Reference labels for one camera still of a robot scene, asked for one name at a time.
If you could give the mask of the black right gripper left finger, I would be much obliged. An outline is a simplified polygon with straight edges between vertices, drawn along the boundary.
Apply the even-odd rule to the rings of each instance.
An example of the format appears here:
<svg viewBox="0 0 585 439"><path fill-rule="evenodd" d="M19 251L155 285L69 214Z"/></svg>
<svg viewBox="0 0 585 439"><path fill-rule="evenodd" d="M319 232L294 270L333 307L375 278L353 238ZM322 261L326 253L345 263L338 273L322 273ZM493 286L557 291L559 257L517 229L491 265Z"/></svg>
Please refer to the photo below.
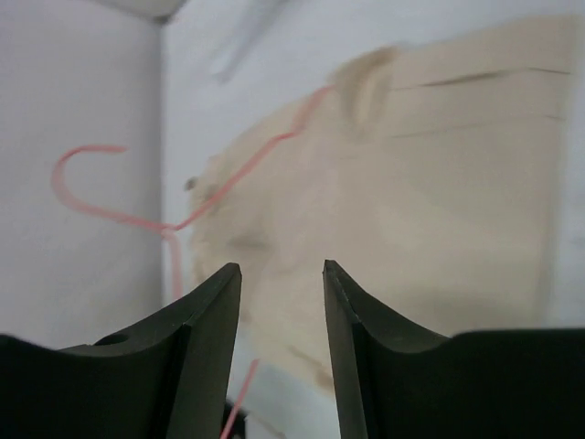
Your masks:
<svg viewBox="0 0 585 439"><path fill-rule="evenodd" d="M4 438L217 438L239 321L241 273L92 345L1 338Z"/></svg>

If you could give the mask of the beige cargo trousers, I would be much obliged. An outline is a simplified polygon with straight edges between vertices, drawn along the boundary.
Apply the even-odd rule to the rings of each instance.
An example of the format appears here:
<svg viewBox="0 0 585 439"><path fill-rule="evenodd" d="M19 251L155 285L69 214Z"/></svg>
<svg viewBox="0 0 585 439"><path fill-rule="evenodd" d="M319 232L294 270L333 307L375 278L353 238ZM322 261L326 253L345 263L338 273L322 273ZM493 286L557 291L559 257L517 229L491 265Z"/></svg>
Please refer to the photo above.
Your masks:
<svg viewBox="0 0 585 439"><path fill-rule="evenodd" d="M545 329L582 19L525 16L341 65L303 132L200 217L202 282L235 262L240 321L266 364L248 407L287 438L340 434L324 264L445 337ZM194 208L308 98L213 156Z"/></svg>

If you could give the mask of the pink wire hanger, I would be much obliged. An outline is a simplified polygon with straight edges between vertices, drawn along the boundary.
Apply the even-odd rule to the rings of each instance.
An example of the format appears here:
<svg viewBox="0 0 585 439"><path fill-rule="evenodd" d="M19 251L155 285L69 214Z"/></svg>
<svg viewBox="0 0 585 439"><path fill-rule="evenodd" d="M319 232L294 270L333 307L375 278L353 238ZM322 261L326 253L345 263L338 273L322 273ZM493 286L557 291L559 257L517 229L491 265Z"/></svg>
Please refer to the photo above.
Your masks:
<svg viewBox="0 0 585 439"><path fill-rule="evenodd" d="M175 300L184 295L184 283L182 274L182 251L181 244L176 234L192 224L194 221L202 217L208 210L220 202L233 189L242 178L253 172L255 167L264 159L276 146L280 143L292 139L300 135L309 123L312 113L317 109L328 92L332 90L330 86L324 86L314 91L303 107L297 112L292 121L289 130L283 134L278 134L271 137L248 161L246 161L241 168L230 177L227 182L218 189L209 200L205 201L203 205L194 210L190 216L178 224L153 222L147 219L136 217L123 212L102 208L91 205L80 198L77 198L69 191L65 181L65 166L67 162L77 154L83 153L98 153L98 154L122 154L127 151L125 146L118 145L82 145L73 148L61 155L54 165L50 185L55 196L64 206L69 209L76 210L82 214L92 217L111 220L121 224L127 224L143 230L150 230L161 235L162 239L168 243L171 258L172 277L171 285L173 298Z"/></svg>

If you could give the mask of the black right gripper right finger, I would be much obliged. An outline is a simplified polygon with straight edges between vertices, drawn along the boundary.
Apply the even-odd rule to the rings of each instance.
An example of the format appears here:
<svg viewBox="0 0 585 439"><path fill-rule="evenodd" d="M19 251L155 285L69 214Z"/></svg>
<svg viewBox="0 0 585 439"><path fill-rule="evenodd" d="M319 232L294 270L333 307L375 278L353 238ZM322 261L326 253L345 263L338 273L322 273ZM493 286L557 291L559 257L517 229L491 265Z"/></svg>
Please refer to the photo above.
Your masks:
<svg viewBox="0 0 585 439"><path fill-rule="evenodd" d="M324 264L324 306L344 438L581 438L584 332L445 337Z"/></svg>

